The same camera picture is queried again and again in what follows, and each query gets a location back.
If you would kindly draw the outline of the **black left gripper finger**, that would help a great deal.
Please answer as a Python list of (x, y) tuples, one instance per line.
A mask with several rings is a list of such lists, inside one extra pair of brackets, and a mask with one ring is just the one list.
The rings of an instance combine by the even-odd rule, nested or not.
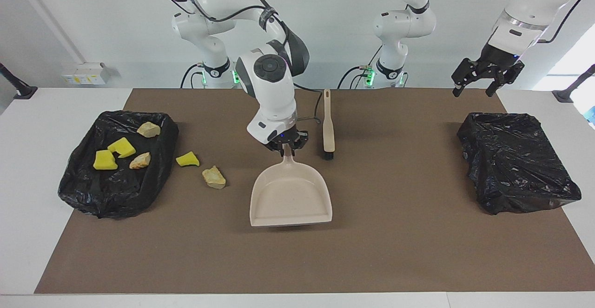
[(464, 58), (452, 73), (454, 83), (453, 96), (459, 97), (465, 86), (482, 79), (482, 72), (477, 73), (480, 63)]
[(518, 77), (518, 75), (524, 69), (525, 64), (523, 62), (516, 62), (510, 68), (503, 70), (498, 66), (491, 66), (488, 69), (488, 78), (493, 78), (493, 81), (485, 90), (485, 94), (488, 97), (493, 97), (497, 90), (502, 88), (506, 84), (512, 84)]

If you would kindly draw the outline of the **beige hand brush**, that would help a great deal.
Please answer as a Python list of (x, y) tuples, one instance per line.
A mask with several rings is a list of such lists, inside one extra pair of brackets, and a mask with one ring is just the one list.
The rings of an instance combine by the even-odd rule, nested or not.
[(323, 151), (325, 160), (333, 160), (336, 150), (334, 124), (331, 114), (330, 89), (324, 90)]

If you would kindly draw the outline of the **beige plastic dustpan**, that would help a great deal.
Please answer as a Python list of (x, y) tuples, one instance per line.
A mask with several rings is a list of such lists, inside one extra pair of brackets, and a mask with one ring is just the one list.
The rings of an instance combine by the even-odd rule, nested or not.
[(296, 162), (284, 145), (280, 163), (263, 170), (251, 190), (250, 224), (253, 227), (302, 226), (330, 223), (333, 206), (321, 173)]

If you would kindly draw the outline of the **beige torn sponge chunk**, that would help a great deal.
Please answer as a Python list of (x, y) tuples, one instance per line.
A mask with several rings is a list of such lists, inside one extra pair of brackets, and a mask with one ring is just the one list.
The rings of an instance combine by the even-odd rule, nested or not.
[(220, 190), (226, 186), (226, 178), (216, 165), (203, 170), (201, 174), (208, 187)]
[(152, 122), (145, 122), (137, 128), (136, 133), (145, 138), (153, 138), (161, 134), (161, 127)]

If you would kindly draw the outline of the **small yellow sponge scrap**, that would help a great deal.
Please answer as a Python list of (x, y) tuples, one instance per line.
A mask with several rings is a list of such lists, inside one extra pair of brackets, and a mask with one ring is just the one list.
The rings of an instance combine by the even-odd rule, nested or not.
[(199, 167), (200, 166), (199, 158), (196, 156), (195, 153), (193, 153), (193, 151), (189, 151), (188, 153), (177, 157), (176, 163), (180, 167), (187, 167), (187, 166)]

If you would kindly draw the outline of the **orange white sponge chunk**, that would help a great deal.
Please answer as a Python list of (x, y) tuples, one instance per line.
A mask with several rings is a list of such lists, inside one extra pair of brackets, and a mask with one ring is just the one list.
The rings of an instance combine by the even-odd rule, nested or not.
[(142, 169), (149, 166), (151, 161), (151, 154), (150, 153), (142, 153), (135, 157), (129, 164), (130, 169)]

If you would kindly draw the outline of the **green and yellow sponge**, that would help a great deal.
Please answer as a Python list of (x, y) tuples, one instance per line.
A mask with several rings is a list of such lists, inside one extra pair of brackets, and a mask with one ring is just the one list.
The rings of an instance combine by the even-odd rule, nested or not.
[(107, 149), (111, 153), (117, 153), (118, 158), (126, 158), (136, 154), (136, 149), (125, 137), (122, 137), (121, 139), (118, 139), (117, 141), (108, 145)]

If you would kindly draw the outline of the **yellow sponge piece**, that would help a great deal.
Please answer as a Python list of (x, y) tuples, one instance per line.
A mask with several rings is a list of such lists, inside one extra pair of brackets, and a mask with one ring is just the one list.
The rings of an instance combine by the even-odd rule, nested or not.
[(93, 168), (96, 170), (115, 170), (118, 168), (113, 152), (109, 150), (97, 151), (95, 153), (95, 160)]

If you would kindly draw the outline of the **black bag lined bin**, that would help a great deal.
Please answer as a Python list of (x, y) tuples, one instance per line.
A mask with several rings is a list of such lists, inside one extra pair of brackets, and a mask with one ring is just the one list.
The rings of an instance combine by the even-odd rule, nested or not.
[(457, 138), (476, 201), (491, 215), (553, 210), (582, 199), (532, 115), (472, 112)]
[[(145, 122), (161, 134), (145, 138), (136, 133)], [(58, 185), (58, 197), (73, 209), (98, 218), (126, 218), (148, 209), (172, 171), (179, 128), (163, 112), (105, 111), (91, 124), (72, 151)], [(131, 157), (117, 159), (115, 170), (96, 170), (95, 153), (125, 137), (138, 154), (150, 153), (149, 166), (130, 169)]]

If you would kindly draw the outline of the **black clamp stand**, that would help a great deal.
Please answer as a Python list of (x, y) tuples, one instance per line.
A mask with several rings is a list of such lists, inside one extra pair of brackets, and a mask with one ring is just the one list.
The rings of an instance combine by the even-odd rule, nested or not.
[(0, 63), (0, 74), (15, 88), (15, 100), (28, 100), (38, 90), (37, 86), (31, 86), (22, 81), (19, 77), (13, 75), (2, 63)]
[(552, 95), (556, 98), (557, 101), (560, 103), (573, 103), (574, 101), (571, 98), (571, 94), (574, 90), (578, 89), (582, 83), (587, 81), (590, 77), (595, 75), (595, 63), (592, 64), (589, 69), (585, 72), (580, 74), (571, 85), (563, 90), (553, 90)]

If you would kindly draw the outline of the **brown table mat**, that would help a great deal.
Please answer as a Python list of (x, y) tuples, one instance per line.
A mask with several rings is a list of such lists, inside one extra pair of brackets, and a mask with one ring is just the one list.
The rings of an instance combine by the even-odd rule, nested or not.
[[(337, 147), (320, 128), (296, 160), (330, 191), (330, 223), (254, 228), (251, 189), (280, 162), (247, 134), (258, 108), (241, 90), (136, 89), (126, 110), (178, 124), (172, 167), (151, 208), (123, 220), (74, 211), (35, 293), (595, 291), (595, 264), (562, 209), (489, 215), (475, 201), (456, 136), (471, 112), (504, 112), (482, 90), (339, 90)], [(206, 185), (216, 165), (223, 189)]]

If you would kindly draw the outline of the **white wall socket box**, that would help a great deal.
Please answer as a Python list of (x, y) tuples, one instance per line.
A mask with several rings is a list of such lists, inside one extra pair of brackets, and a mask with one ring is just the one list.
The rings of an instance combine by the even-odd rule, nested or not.
[(69, 85), (106, 85), (111, 75), (104, 63), (83, 63), (65, 69), (61, 78)]

